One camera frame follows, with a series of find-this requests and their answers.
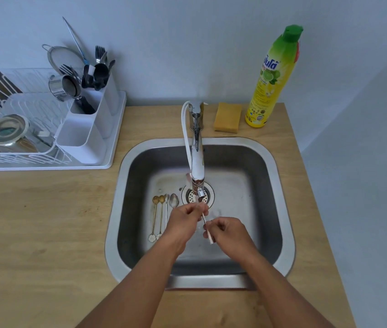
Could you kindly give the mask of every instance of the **wall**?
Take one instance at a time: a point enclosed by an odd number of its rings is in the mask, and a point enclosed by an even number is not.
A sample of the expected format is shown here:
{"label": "wall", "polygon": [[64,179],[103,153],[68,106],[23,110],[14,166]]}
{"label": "wall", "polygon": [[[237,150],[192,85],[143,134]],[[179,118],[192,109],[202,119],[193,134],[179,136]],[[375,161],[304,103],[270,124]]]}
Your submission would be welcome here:
{"label": "wall", "polygon": [[387,64],[387,0],[0,0],[0,68],[49,67],[42,44],[116,57],[129,104],[248,102],[289,24],[304,26],[282,93],[303,150]]}
{"label": "wall", "polygon": [[387,327],[387,66],[303,152],[358,327]]}

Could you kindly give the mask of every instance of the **yellow sponge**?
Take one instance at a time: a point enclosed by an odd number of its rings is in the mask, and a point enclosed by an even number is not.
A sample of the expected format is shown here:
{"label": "yellow sponge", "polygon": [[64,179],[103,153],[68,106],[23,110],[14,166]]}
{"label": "yellow sponge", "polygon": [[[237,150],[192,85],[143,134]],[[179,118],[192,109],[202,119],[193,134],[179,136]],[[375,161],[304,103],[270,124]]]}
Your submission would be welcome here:
{"label": "yellow sponge", "polygon": [[226,104],[225,102],[220,102],[213,129],[215,129],[215,131],[237,133],[239,130],[241,112],[241,104]]}

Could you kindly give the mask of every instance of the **person's left arm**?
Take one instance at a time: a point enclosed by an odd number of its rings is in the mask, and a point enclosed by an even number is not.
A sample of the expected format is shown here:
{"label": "person's left arm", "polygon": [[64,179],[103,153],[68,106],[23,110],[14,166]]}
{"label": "person's left arm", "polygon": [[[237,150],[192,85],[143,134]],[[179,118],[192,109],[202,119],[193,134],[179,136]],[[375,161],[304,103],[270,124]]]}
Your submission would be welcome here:
{"label": "person's left arm", "polygon": [[203,212],[208,214],[203,203],[173,209],[160,239],[77,328],[150,327],[172,265],[194,234]]}

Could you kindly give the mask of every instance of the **sink rim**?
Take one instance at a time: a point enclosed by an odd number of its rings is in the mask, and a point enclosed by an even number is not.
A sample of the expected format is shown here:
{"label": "sink rim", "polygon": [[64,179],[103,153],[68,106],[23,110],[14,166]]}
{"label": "sink rim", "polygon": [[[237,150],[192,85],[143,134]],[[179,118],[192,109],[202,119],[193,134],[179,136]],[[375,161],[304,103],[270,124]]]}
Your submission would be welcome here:
{"label": "sink rim", "polygon": [[[281,181],[278,175],[277,164],[272,154],[258,142],[244,137],[223,137],[223,138],[203,138],[203,145],[229,145],[245,146],[254,150],[261,156],[268,170],[274,200],[277,209],[278,222],[280,225],[283,245],[278,259],[273,266],[284,276],[292,268],[295,260],[295,239],[290,224],[286,201],[284,199]],[[117,248],[117,237],[119,234],[120,217],[124,204],[126,189],[126,179],[128,177],[131,164],[142,152],[159,147],[184,146],[183,138],[162,138],[150,139],[137,144],[124,157],[116,181],[116,190],[107,228],[105,242],[106,262],[110,272],[119,282],[131,271],[131,269],[120,258]],[[195,276],[173,276],[171,275],[166,286],[167,289],[181,288],[253,288],[253,284],[246,273],[234,275],[195,275]]]}

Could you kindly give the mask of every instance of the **drain strainer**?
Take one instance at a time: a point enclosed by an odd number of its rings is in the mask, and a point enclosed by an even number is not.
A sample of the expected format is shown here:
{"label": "drain strainer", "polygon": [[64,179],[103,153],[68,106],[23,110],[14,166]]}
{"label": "drain strainer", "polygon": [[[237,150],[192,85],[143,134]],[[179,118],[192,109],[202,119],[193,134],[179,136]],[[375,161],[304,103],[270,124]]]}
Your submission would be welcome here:
{"label": "drain strainer", "polygon": [[[215,193],[213,188],[207,182],[204,182],[204,192],[206,193],[206,197],[203,201],[208,205],[208,207],[211,207],[215,201]],[[195,195],[193,194],[192,189],[187,186],[183,188],[183,191],[181,192],[181,201],[184,205],[195,202]]]}

